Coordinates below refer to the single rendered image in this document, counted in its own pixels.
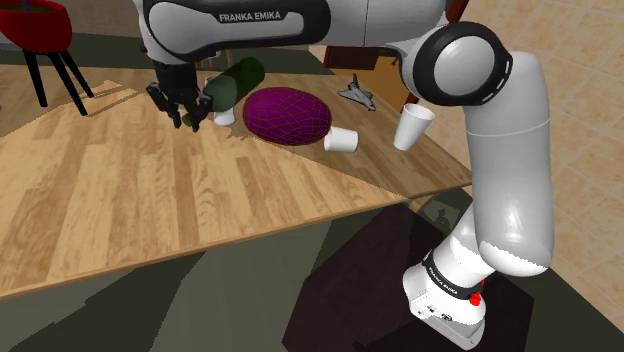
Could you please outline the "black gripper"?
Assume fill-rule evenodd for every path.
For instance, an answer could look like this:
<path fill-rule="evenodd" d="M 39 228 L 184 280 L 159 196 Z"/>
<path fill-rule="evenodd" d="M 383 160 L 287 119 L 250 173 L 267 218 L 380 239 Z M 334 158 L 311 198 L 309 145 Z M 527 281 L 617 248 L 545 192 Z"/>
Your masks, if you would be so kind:
<path fill-rule="evenodd" d="M 146 87 L 148 95 L 158 110 L 169 116 L 175 128 L 183 122 L 197 132 L 200 123 L 213 111 L 213 99 L 199 95 L 195 64 L 171 65 L 153 61 L 153 65 L 157 83 L 152 82 Z M 186 110 L 182 121 L 177 104 L 184 105 Z"/>

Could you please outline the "dark green bottle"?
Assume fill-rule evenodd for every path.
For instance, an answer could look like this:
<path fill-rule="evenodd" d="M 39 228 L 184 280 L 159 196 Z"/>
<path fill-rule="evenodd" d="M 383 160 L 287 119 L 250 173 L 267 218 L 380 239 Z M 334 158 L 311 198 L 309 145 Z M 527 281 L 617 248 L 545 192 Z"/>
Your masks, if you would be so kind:
<path fill-rule="evenodd" d="M 263 64 L 254 57 L 247 57 L 221 74 L 206 78 L 201 94 L 213 99 L 213 113 L 234 109 L 264 78 Z"/>

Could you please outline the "grey toy space shuttle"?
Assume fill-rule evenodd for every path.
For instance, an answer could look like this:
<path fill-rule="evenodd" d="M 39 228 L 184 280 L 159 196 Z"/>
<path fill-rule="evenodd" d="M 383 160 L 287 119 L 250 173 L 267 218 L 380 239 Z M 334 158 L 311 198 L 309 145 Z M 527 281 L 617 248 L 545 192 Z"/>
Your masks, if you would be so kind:
<path fill-rule="evenodd" d="M 360 103 L 365 106 L 369 111 L 375 111 L 376 106 L 372 101 L 373 94 L 368 91 L 363 91 L 360 88 L 358 78 L 356 74 L 353 74 L 352 82 L 348 84 L 347 89 L 339 91 L 338 95 L 343 98 Z"/>

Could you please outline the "dark robot stand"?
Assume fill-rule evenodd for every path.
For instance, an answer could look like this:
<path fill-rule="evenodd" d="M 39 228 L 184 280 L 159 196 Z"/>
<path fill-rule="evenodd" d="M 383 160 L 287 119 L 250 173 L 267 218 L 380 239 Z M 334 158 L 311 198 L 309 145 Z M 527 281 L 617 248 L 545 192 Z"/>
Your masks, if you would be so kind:
<path fill-rule="evenodd" d="M 385 208 L 305 279 L 282 339 L 287 351 L 524 352 L 534 300 L 499 274 L 485 282 L 485 331 L 472 350 L 410 313 L 403 272 L 442 240 L 407 207 Z"/>

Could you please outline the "purple oval ball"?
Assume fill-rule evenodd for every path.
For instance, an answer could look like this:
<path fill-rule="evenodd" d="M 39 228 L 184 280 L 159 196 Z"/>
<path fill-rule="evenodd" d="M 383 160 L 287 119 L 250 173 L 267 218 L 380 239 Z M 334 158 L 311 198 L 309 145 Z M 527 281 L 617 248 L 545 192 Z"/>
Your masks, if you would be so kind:
<path fill-rule="evenodd" d="M 243 122 L 264 141 L 300 146 L 313 144 L 327 135 L 332 113 L 315 95 L 294 88 L 269 87 L 247 97 Z"/>

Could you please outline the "red chair with black legs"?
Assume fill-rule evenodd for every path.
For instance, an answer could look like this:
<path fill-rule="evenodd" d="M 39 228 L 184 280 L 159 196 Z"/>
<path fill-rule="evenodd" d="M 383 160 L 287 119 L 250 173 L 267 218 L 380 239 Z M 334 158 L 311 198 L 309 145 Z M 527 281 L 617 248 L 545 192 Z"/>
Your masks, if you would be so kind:
<path fill-rule="evenodd" d="M 47 98 L 37 56 L 47 56 L 82 116 L 88 112 L 67 70 L 70 70 L 86 95 L 94 97 L 79 67 L 68 51 L 72 25 L 66 8 L 51 0 L 0 0 L 0 33 L 23 53 L 41 107 Z"/>

